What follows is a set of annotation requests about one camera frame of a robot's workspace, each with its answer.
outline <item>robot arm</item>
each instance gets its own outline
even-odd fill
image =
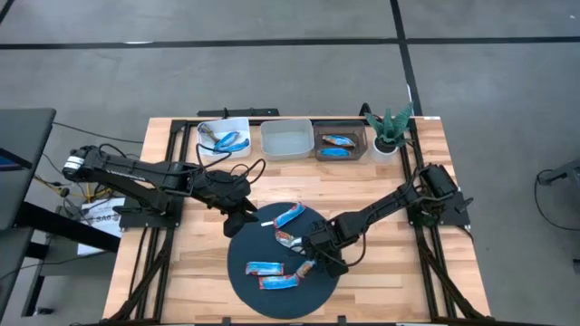
[[[426,185],[421,190],[413,185],[417,176]],[[447,170],[443,166],[429,165],[416,171],[409,182],[366,208],[314,223],[314,231],[302,237],[302,247],[306,256],[324,265],[332,277],[347,273],[349,267],[358,262],[347,264],[340,258],[341,249],[357,242],[373,223],[409,206],[420,209],[424,219],[437,221],[440,214],[450,208],[447,206],[457,202],[454,196],[460,196],[460,192]],[[460,214],[464,206],[453,208]]]
[[[71,151],[63,175],[73,182],[96,182],[134,198],[149,214],[166,216],[175,197],[192,197],[219,209],[227,220],[224,234],[234,236],[246,222],[257,219],[256,207],[247,199],[250,185],[245,177],[220,170],[207,171],[196,164],[147,163],[111,155],[95,146]],[[153,188],[135,181],[146,182]]]

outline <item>white container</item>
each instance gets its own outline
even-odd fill
[[[267,160],[308,158],[314,131],[308,119],[262,122],[262,151]]]
[[[391,153],[383,153],[379,149],[377,149],[377,146],[374,144],[376,140],[377,137],[375,136],[372,139],[372,150],[371,150],[372,160],[377,163],[388,163],[389,161],[392,160],[392,158],[394,158],[394,155],[399,151],[399,148],[396,147],[395,150],[392,151]]]
[[[241,143],[245,139],[249,139],[250,144],[242,150],[232,152],[232,155],[229,158],[245,158],[250,155],[252,152],[252,139],[250,138],[250,121],[247,118],[231,118],[231,119],[222,119],[222,120],[212,120],[203,122],[206,126],[208,126],[213,132],[216,137],[222,139],[231,131],[239,131],[239,135],[237,136],[236,141],[234,144]],[[207,148],[214,148],[214,141],[207,135],[203,135],[198,131],[198,143],[207,147]],[[210,161],[215,161],[217,159],[223,158],[225,155],[224,153],[217,153],[212,150],[207,150],[203,148],[199,148],[199,154],[209,159]]]

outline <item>paper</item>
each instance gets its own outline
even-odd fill
[[[82,211],[88,209],[87,214],[84,215],[82,222],[90,225],[96,229],[106,232],[110,235],[115,235],[121,237],[121,229],[119,228],[119,221],[121,220],[121,215],[112,210],[115,206],[122,206],[125,203],[125,198],[113,198],[110,200],[101,199],[94,203],[83,204],[81,206]],[[102,249],[94,248],[86,244],[79,244],[77,249],[78,255],[95,254],[102,252]]]

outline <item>black round plate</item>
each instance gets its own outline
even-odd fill
[[[300,280],[298,286],[283,290],[260,290],[259,276],[246,275],[247,262],[284,263],[284,273],[292,274],[305,257],[276,241],[272,225],[261,226],[290,209],[294,203],[276,203],[264,206],[255,213],[259,222],[248,223],[234,236],[227,250],[227,273],[237,296],[255,311],[271,318],[293,319],[307,315],[328,300],[338,283],[326,270],[316,266]],[[312,231],[314,221],[324,219],[311,208],[282,226],[281,230],[293,236]]]

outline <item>white pot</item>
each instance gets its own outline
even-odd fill
[[[383,153],[379,149],[377,149],[377,146],[374,144],[376,140],[377,137],[375,136],[372,139],[372,151],[371,151],[372,160],[377,163],[388,163],[390,160],[392,160],[392,158],[394,158],[394,154],[396,154],[399,151],[399,148],[396,147],[391,153]]]

